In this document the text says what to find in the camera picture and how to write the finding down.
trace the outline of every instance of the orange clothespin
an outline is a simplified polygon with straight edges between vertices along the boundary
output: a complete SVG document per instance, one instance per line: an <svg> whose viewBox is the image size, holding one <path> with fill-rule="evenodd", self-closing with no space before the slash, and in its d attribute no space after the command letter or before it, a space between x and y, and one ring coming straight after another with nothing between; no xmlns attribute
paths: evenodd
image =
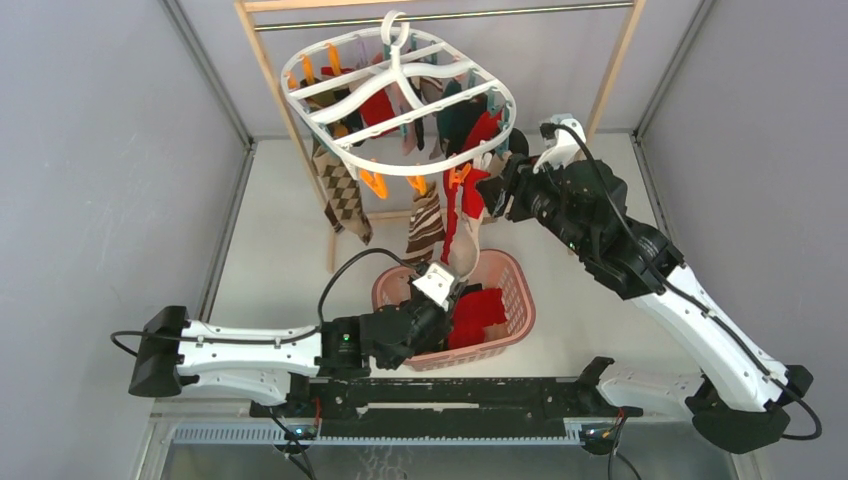
<svg viewBox="0 0 848 480"><path fill-rule="evenodd" d="M342 74L342 63L339 61L339 51L332 43L327 43L327 57L330 60L333 75L340 76Z"/></svg>
<svg viewBox="0 0 848 480"><path fill-rule="evenodd" d="M315 83L315 72L312 70L312 60L306 55L300 56L300 65L303 67L303 77L306 78L306 84L312 85Z"/></svg>
<svg viewBox="0 0 848 480"><path fill-rule="evenodd" d="M448 171L448 187L454 188L454 187L457 187L459 185L462 185L462 182L465 181L465 177L468 176L469 172L471 172L471 164L470 163L466 163L459 170L457 170L456 167L451 168Z"/></svg>
<svg viewBox="0 0 848 480"><path fill-rule="evenodd" d="M375 172L372 176L368 170L360 169L359 177L362 178L365 185L368 185L368 188L379 198L383 200L389 198L389 188L386 187L386 181L383 180L383 175Z"/></svg>
<svg viewBox="0 0 848 480"><path fill-rule="evenodd" d="M414 177L406 177L406 181L409 182L409 185L418 192L418 195L422 197L427 195L427 180L424 179L421 175L416 175Z"/></svg>
<svg viewBox="0 0 848 480"><path fill-rule="evenodd" d="M286 72L286 83L289 86L289 90L297 89L297 80L295 80L294 75L291 72Z"/></svg>

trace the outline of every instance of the white wall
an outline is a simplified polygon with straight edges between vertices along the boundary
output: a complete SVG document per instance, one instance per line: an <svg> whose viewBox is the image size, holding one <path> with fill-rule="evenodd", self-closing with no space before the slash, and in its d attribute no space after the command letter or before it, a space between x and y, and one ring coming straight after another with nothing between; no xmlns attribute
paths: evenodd
<svg viewBox="0 0 848 480"><path fill-rule="evenodd" d="M646 1L602 128L636 127L699 3L699 0ZM204 47L251 133L260 137L283 135L285 127L279 111L232 3L231 0L183 0ZM266 23L295 22L381 17L392 8L421 14L568 3L426 0L266 13L258 18ZM518 103L517 125L536 128L540 120L560 112L571 112L586 121L624 15L624 10L538 14L424 22L413 24L413 28L444 38L503 80ZM353 30L356 29L337 27L269 32L263 34L263 39L271 61L276 68L282 68L298 50Z"/></svg>
<svg viewBox="0 0 848 480"><path fill-rule="evenodd" d="M646 138L706 286L759 345L815 376L824 436L768 449L787 480L848 468L846 22L841 0L719 2ZM812 430L790 413L791 432Z"/></svg>
<svg viewBox="0 0 848 480"><path fill-rule="evenodd" d="M197 309L242 146L156 2L3 2L0 65L0 477L127 478L108 335Z"/></svg>

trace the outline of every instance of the wooden frame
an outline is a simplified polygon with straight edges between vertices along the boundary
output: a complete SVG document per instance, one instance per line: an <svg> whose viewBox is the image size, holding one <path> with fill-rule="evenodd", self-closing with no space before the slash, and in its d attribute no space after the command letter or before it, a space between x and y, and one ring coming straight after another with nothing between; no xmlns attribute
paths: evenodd
<svg viewBox="0 0 848 480"><path fill-rule="evenodd" d="M289 135L291 136L292 141L294 142L298 152L300 153L304 168L309 174L312 189L314 190L315 196L322 209L327 204L327 194L320 183L317 170L315 169L315 165L313 165L311 161L311 156L308 154L306 147L303 144L303 140L301 139L298 133L298 130L295 126L294 117L292 116L288 103L283 97L283 90L280 86L279 72L277 72L271 64L270 57L268 56L268 51L265 48L265 43L262 41L259 32L257 32L255 29L256 20L254 18L254 15L257 13L275 12L282 10L296 10L304 8L370 5L389 2L396 3L411 1L421 0L236 0L235 2L236 12L238 13L239 19L241 20L242 27L244 28L244 32L247 35L248 41L250 42L250 46L253 49L253 54L256 56L256 60L259 63L259 68L260 70L262 70L262 74L265 77L265 81L268 84L268 88L271 90L271 95L274 97L274 102L280 109L280 115L283 117L283 122L286 125L286 129L289 131ZM615 47L613 48L612 54L610 55L603 79L601 80L601 85L599 86L598 93L595 96L595 102L592 105L592 110L589 114L589 123L587 125L587 128L585 129L587 143L591 143L592 139L595 136L595 132L598 129L598 125L600 125L601 117L603 116L604 110L606 109L609 97L612 94L613 87L615 86L615 81L618 77L619 71L621 70L621 65L624 63L624 57L627 54L627 49L630 46L630 41L633 38L633 33L636 31L636 26L639 23L639 18L641 17L642 11L645 7L645 0L633 0L632 3L633 5L629 7L627 16L622 22L618 39L615 43ZM368 219L371 222L393 221L398 219L408 219L410 215L411 212L408 210L379 212L369 214ZM333 231L332 228L330 228L330 239L328 243L329 248L327 252L327 270L332 273L335 271L336 264L336 233Z"/></svg>

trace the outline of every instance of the pink plastic basket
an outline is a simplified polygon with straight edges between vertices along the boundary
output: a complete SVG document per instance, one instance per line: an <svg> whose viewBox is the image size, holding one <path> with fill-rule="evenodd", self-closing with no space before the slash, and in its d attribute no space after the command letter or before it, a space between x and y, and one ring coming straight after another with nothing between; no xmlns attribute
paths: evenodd
<svg viewBox="0 0 848 480"><path fill-rule="evenodd" d="M409 299L409 276L412 270L395 267L387 270L374 283L372 301L376 310L383 305L397 305ZM448 352L428 353L410 358L405 365L417 371L461 365L484 358L500 355L506 347L518 343L530 333L536 321L536 306L521 267L510 255L500 250L483 250L477 269L468 280L469 284L482 283L483 288L503 290L509 336L493 342Z"/></svg>

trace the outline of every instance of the metal rod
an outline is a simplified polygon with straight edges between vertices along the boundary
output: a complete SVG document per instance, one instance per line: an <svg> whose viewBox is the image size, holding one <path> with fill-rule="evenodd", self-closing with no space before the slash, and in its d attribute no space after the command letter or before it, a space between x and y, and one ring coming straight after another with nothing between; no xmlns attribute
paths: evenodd
<svg viewBox="0 0 848 480"><path fill-rule="evenodd" d="M529 15L534 13L559 13L559 12L577 12L584 10L608 10L614 8L630 8L635 2L603 2L603 3L580 3L574 5L559 5L549 7L527 7L527 8L510 8L503 10L486 10L482 12L457 12L457 13L437 13L426 15L403 15L397 18L396 21L406 22L429 22L432 20L453 20L456 18L482 18L482 17L503 17L509 15ZM276 32L280 30L304 30L309 28L325 28L325 27L349 27L361 25L379 25L383 22L381 18L351 18L347 20L327 20L321 22L295 22L295 23L268 23L264 25L256 25L254 28L257 32Z"/></svg>

